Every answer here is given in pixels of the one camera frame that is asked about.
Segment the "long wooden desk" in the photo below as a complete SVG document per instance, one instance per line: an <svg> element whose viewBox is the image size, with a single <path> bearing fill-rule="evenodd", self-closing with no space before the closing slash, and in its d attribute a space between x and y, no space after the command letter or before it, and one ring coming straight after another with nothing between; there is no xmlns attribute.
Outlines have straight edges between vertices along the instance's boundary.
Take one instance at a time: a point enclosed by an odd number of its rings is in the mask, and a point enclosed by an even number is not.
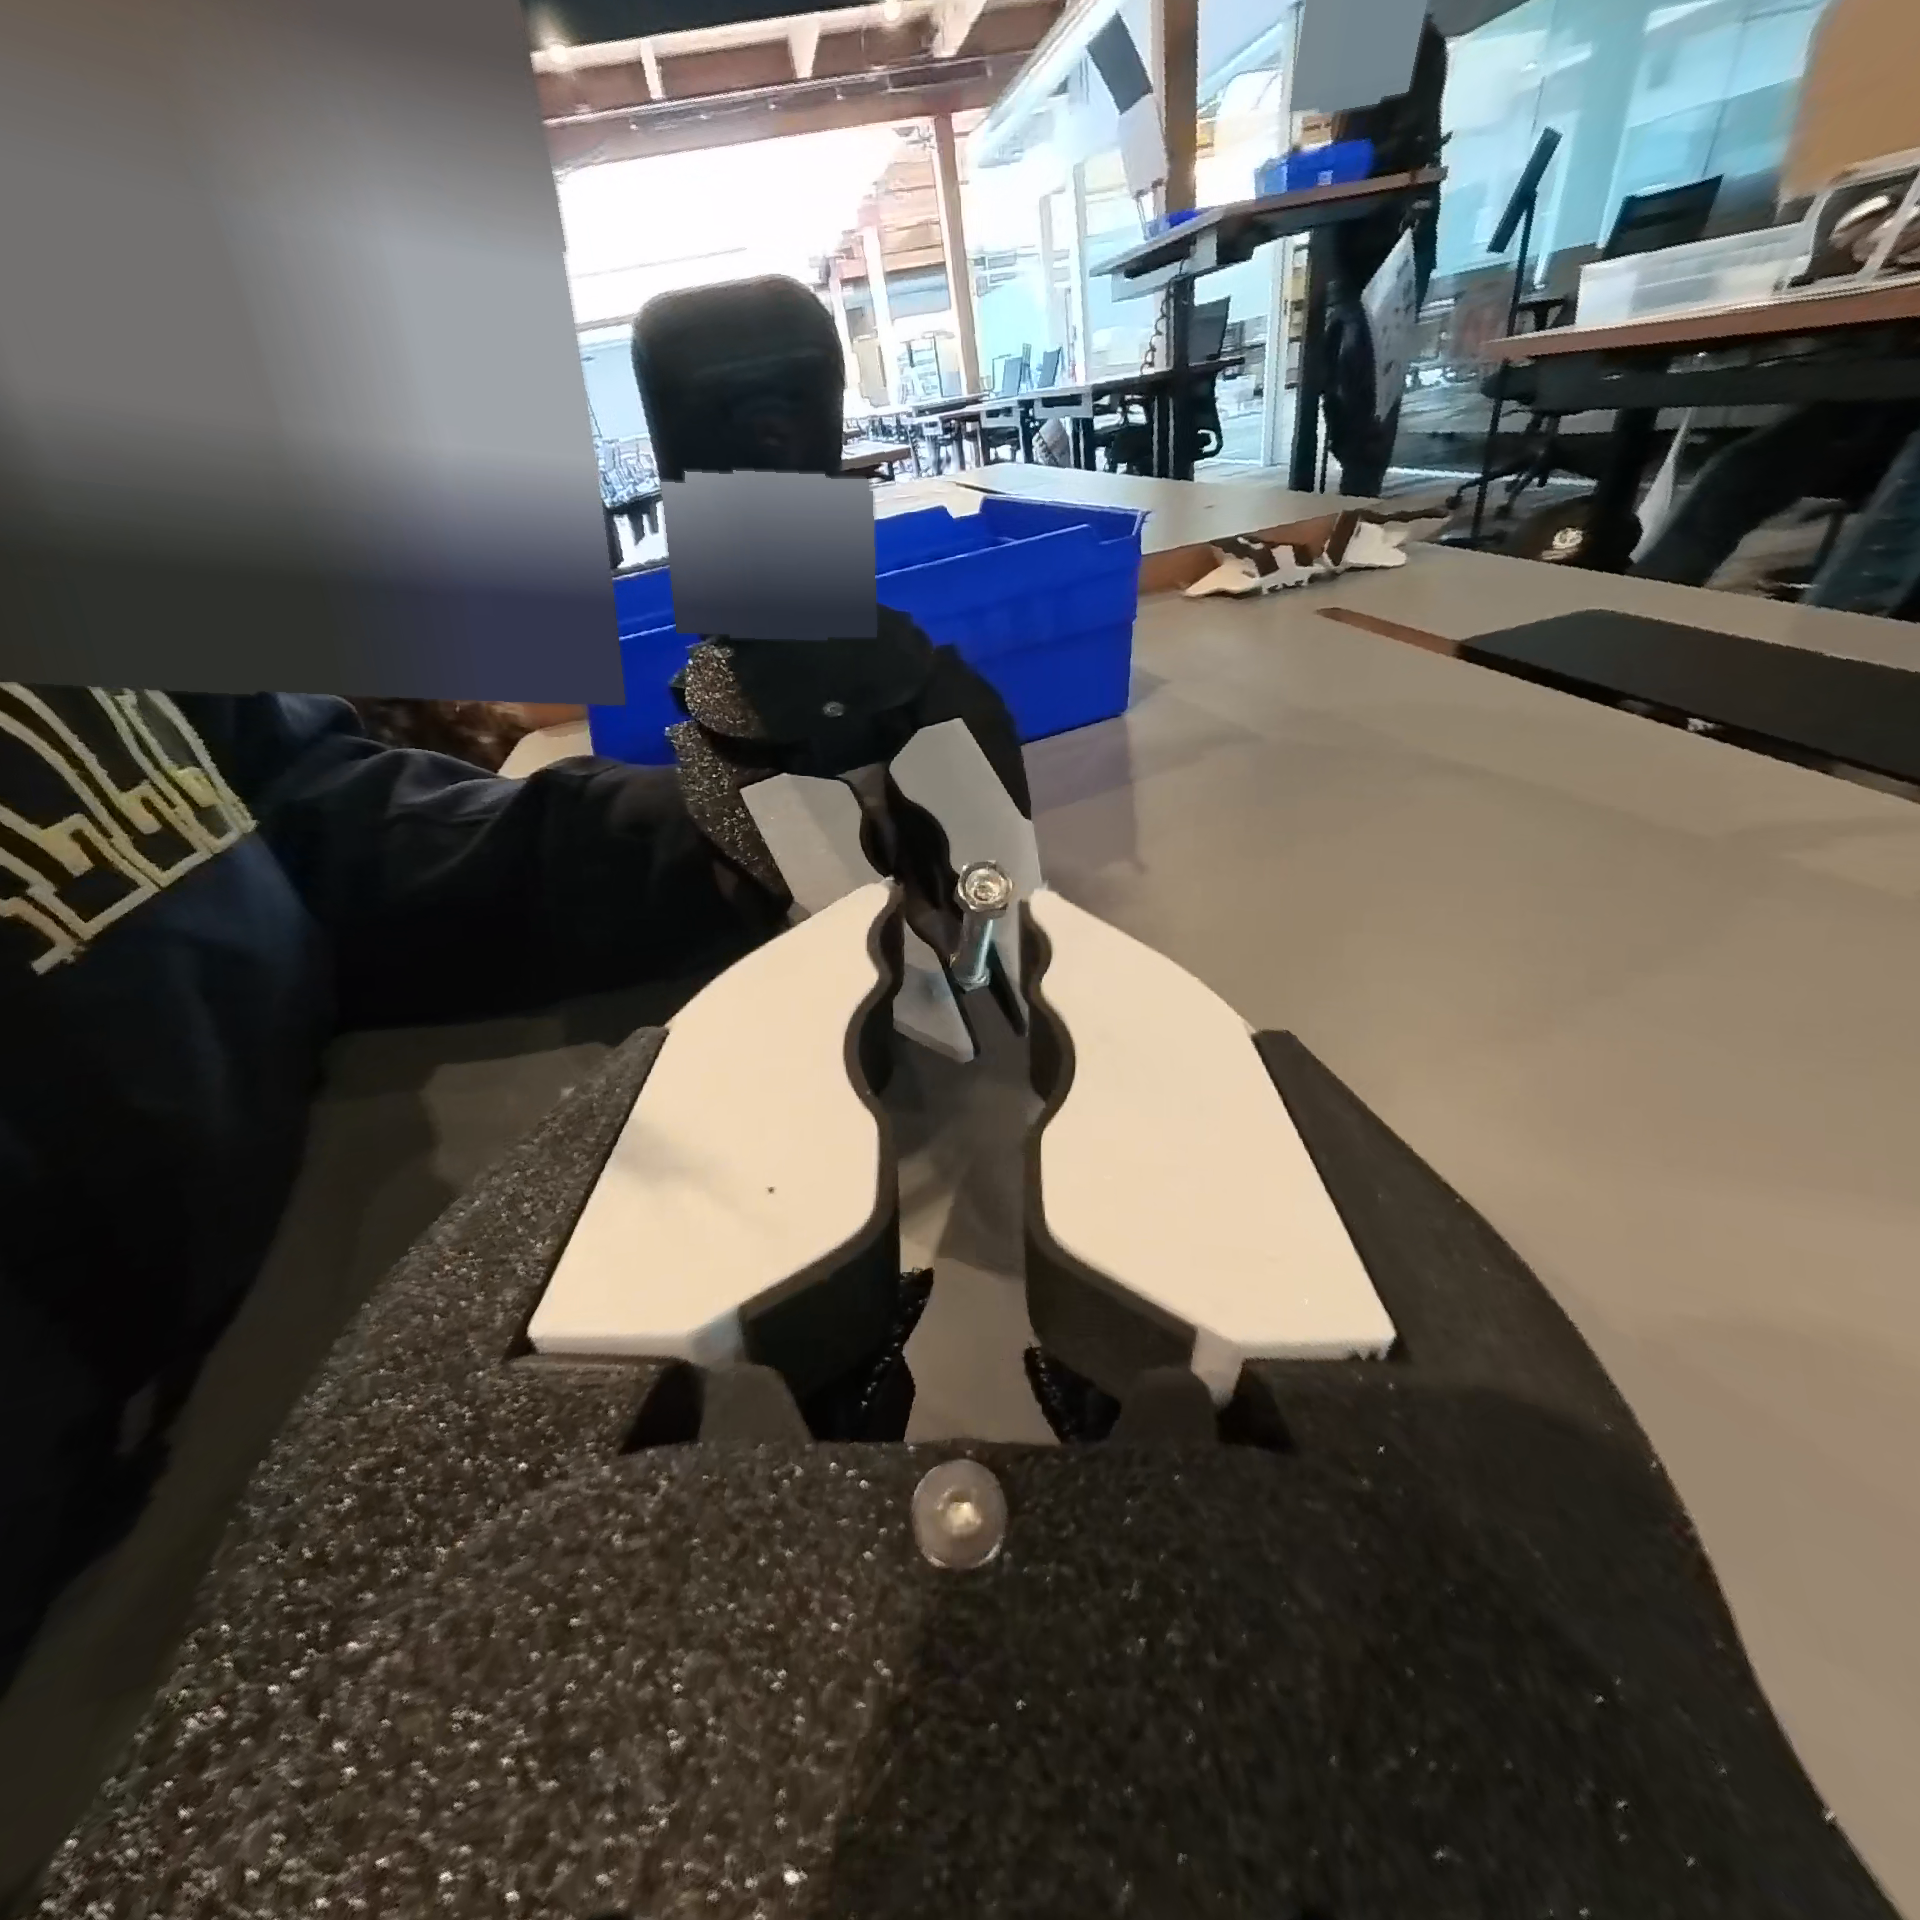
<svg viewBox="0 0 1920 1920"><path fill-rule="evenodd" d="M1522 368L1548 414L1611 415L1574 565L1619 573L1662 410L1916 399L1916 329L1916 278L1831 280L1757 303L1534 329L1486 355L1501 375Z"/></svg>

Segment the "thick wooden support column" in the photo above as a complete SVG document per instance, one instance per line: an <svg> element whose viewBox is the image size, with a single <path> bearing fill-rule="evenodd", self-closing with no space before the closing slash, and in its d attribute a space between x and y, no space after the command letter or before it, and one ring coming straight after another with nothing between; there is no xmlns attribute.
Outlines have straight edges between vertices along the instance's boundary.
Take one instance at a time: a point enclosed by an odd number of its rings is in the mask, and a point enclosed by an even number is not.
<svg viewBox="0 0 1920 1920"><path fill-rule="evenodd" d="M1156 210L1165 216L1193 207L1198 129L1199 2L1153 2L1148 15L1154 81L1161 109L1165 175Z"/></svg>

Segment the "wooden standing desk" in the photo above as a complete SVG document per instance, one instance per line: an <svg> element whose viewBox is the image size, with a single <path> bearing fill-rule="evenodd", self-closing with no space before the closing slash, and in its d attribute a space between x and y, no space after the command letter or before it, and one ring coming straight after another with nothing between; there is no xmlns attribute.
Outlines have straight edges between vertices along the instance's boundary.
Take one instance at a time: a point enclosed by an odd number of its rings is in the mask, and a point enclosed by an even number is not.
<svg viewBox="0 0 1920 1920"><path fill-rule="evenodd" d="M1193 479L1198 457L1195 401L1202 375L1230 366L1234 351L1193 353L1193 285L1247 263L1275 241L1374 219L1390 207L1423 210L1435 200L1445 167L1423 167L1353 182L1324 182L1292 194L1243 199L1193 213L1094 266L1118 299L1161 296L1169 312L1169 362L1137 379L1148 392L1153 474Z"/></svg>

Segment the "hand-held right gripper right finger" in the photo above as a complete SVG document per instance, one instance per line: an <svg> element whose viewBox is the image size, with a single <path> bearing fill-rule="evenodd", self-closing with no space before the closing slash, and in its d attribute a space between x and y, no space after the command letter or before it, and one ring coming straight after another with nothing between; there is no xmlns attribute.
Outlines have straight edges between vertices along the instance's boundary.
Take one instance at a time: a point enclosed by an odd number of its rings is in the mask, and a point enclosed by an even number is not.
<svg viewBox="0 0 1920 1920"><path fill-rule="evenodd" d="M1042 889L1025 899L1025 1301L1046 1359L1123 1401L1214 1403L1267 1359L1385 1359L1397 1328L1257 1031L1202 977Z"/></svg>

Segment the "person's navy sweatshirt torso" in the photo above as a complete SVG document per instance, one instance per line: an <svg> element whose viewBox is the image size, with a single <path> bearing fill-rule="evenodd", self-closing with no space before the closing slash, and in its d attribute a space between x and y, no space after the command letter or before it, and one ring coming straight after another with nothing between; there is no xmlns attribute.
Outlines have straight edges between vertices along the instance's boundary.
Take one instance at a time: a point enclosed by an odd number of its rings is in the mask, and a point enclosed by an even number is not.
<svg viewBox="0 0 1920 1920"><path fill-rule="evenodd" d="M333 986L273 781L350 731L325 694L5 686L5 1686L276 1231Z"/></svg>

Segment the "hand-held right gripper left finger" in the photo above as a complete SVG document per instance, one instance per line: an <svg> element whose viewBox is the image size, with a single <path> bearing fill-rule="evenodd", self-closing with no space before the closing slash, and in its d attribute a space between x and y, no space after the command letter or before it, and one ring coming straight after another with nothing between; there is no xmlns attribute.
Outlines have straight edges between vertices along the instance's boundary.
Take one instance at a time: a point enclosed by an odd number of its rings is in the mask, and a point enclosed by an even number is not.
<svg viewBox="0 0 1920 1920"><path fill-rule="evenodd" d="M900 905L862 883L669 1019L531 1314L535 1354L850 1373L890 1341Z"/></svg>

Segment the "dark office chair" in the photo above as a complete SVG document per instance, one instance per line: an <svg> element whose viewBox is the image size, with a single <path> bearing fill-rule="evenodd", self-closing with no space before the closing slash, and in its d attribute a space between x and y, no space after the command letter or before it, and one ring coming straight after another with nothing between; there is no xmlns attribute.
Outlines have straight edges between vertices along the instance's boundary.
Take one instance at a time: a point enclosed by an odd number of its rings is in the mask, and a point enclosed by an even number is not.
<svg viewBox="0 0 1920 1920"><path fill-rule="evenodd" d="M1812 401L1715 451L1628 570L1706 584L1765 520L1802 499L1854 519L1815 570L1812 608L1916 619L1917 401Z"/></svg>

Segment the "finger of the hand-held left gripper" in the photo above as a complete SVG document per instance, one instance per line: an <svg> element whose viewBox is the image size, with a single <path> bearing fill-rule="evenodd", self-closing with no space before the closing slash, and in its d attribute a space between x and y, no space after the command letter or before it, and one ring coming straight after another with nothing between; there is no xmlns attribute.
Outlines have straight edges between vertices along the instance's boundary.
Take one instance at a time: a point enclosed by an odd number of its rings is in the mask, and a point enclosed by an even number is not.
<svg viewBox="0 0 1920 1920"><path fill-rule="evenodd" d="M919 929L947 966L955 928L955 875L974 859L991 859L1015 878L1022 907L1042 883L1038 833L962 721L915 733L890 762L887 787L902 920ZM986 991L955 997L974 1035L974 1015L989 1005L1015 1035L1027 1033L1022 971L1017 984L997 981Z"/></svg>
<svg viewBox="0 0 1920 1920"><path fill-rule="evenodd" d="M797 918L879 880L879 866L862 840L863 811L852 785L811 774L771 774L743 785L740 802L791 893ZM902 920L900 945L895 1033L958 1065L972 1065L975 1038L945 959L909 920Z"/></svg>

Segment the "dark mottled cloth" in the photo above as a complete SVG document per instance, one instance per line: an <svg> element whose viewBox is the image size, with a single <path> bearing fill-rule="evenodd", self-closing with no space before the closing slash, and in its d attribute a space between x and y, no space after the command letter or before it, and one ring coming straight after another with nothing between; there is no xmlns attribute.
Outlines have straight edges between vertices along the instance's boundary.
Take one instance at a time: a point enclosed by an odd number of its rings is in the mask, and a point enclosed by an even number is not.
<svg viewBox="0 0 1920 1920"><path fill-rule="evenodd" d="M347 706L378 743L438 751L453 758L498 767L531 733L581 725L581 704L490 704L394 696L350 696Z"/></svg>

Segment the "silver bolt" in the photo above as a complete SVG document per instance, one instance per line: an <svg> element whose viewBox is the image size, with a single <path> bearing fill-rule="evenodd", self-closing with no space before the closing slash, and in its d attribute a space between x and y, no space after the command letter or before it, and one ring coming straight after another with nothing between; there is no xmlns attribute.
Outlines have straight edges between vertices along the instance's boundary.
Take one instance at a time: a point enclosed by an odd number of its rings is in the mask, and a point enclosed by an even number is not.
<svg viewBox="0 0 1920 1920"><path fill-rule="evenodd" d="M997 981L1017 984L1019 891L1015 878L991 859L969 861L955 875L954 913L947 971L955 991L986 991Z"/></svg>

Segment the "person's left forearm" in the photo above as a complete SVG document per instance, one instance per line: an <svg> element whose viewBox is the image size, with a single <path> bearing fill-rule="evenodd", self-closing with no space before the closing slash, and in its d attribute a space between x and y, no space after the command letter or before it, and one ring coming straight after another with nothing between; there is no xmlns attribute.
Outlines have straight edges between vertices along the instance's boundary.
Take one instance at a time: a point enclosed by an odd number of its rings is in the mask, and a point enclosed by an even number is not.
<svg viewBox="0 0 1920 1920"><path fill-rule="evenodd" d="M346 698L186 691L330 953L347 1026L531 1015L722 969L791 895L700 827L663 766L524 779L394 746Z"/></svg>

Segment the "row of desks and chairs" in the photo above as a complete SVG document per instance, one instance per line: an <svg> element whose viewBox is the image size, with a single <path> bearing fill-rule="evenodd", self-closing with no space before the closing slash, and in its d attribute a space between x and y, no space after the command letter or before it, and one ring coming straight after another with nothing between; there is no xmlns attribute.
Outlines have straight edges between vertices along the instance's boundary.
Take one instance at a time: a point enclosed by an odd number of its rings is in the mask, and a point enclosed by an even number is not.
<svg viewBox="0 0 1920 1920"><path fill-rule="evenodd" d="M1215 385L1247 360L1239 326L1230 326L1223 351L1183 368L868 405L846 417L842 466L890 482L900 473L1042 463L1042 435L1059 425L1069 470L1186 479L1220 451Z"/></svg>

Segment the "thin wooden support column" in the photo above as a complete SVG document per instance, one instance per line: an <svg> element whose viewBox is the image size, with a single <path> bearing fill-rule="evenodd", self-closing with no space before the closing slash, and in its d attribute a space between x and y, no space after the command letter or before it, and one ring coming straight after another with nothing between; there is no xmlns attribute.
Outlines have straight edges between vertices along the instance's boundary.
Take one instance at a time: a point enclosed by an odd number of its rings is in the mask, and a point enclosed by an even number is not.
<svg viewBox="0 0 1920 1920"><path fill-rule="evenodd" d="M987 383L980 375L980 355L975 339L974 273L969 259L969 234L965 223L965 197L954 115L948 112L940 112L929 123L933 141L935 199L940 207L940 229L945 245L945 272L948 280L958 360L965 382L962 392L980 395L987 391Z"/></svg>

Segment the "white black device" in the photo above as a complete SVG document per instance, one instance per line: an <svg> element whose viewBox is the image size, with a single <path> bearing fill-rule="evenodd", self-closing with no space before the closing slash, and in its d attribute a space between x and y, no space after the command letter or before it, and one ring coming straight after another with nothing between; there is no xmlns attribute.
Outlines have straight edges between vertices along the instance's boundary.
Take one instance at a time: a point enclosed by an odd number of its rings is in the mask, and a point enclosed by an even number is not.
<svg viewBox="0 0 1920 1920"><path fill-rule="evenodd" d="M1917 150L1843 169L1815 194L1791 240L1782 291L1917 273Z"/></svg>

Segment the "large blue storage bin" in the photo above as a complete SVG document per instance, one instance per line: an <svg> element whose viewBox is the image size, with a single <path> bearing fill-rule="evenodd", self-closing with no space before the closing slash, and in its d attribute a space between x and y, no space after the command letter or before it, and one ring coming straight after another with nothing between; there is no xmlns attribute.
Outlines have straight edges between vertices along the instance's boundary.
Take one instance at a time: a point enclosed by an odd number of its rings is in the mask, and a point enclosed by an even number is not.
<svg viewBox="0 0 1920 1920"><path fill-rule="evenodd" d="M1342 136L1261 160L1255 169L1255 194L1278 199L1331 184L1353 184L1369 177L1374 169L1374 139L1365 135Z"/></svg>

